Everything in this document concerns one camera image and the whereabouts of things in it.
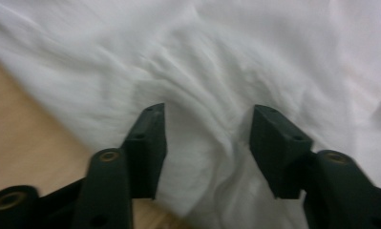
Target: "black plastic part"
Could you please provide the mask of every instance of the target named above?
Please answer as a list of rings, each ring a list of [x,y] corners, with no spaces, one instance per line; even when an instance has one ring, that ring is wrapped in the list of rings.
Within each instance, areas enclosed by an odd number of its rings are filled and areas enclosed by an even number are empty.
[[[39,228],[69,228],[84,179],[71,183],[39,200]]]
[[[131,198],[156,195],[164,124],[163,104],[145,109],[120,149],[100,151],[86,178],[45,197],[30,186],[0,191],[0,228],[132,228]]]
[[[129,160],[132,198],[155,198],[167,152],[164,104],[142,112],[121,149]]]
[[[310,167],[305,203],[310,228],[381,228],[381,191],[350,157],[322,151]]]
[[[278,111],[256,105],[250,150],[276,198],[298,198],[312,140]]]
[[[335,151],[318,154],[311,139],[278,111],[255,106],[250,149],[275,197],[304,202],[310,229],[381,229],[381,189]]]
[[[126,155],[121,149],[98,152],[91,159],[71,228],[130,229],[131,211]]]
[[[0,229],[30,228],[35,214],[38,193],[26,185],[0,191]]]

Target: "wooden surface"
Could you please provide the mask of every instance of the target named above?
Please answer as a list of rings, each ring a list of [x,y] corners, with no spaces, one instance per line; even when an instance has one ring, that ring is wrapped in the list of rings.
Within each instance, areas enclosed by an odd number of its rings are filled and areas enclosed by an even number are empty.
[[[28,184],[41,196],[86,172],[89,151],[0,68],[0,190]],[[135,200],[136,229],[190,228],[151,200]]]

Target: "screw hole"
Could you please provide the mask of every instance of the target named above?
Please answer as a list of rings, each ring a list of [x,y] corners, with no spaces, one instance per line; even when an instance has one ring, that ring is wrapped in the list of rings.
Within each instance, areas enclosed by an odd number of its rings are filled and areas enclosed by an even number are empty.
[[[0,211],[10,209],[21,203],[26,194],[23,192],[12,192],[0,197]]]
[[[381,219],[380,218],[371,218],[371,224],[374,225],[376,228],[381,229]]]
[[[293,139],[294,140],[304,140],[301,136],[294,136]]]
[[[145,135],[144,135],[144,134],[136,135],[136,139],[143,139],[143,138],[145,138]]]
[[[98,215],[96,217],[93,217],[92,220],[90,221],[90,225],[92,227],[101,227],[106,225],[107,223],[107,218],[103,215]]]
[[[345,156],[341,156],[341,155],[336,154],[334,152],[327,153],[326,157],[328,158],[328,160],[335,162],[335,163],[339,163],[339,164],[348,163],[348,159]]]
[[[100,160],[104,162],[115,160],[118,157],[116,152],[106,152],[100,156]]]

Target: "wooden table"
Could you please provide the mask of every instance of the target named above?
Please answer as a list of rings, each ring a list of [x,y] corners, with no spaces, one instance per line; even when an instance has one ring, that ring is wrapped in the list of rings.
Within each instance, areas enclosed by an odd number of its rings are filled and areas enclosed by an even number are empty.
[[[0,67],[0,190],[27,184],[40,195],[84,176],[90,158]],[[134,200],[136,229],[190,228],[151,200]]]

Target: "white fabric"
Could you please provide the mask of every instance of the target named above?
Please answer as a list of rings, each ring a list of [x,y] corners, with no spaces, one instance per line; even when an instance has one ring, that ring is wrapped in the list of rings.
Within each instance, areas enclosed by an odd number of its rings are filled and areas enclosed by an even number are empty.
[[[381,186],[381,0],[0,0],[0,60],[93,152],[164,102],[158,201],[199,228],[307,227],[249,153],[254,104]]]

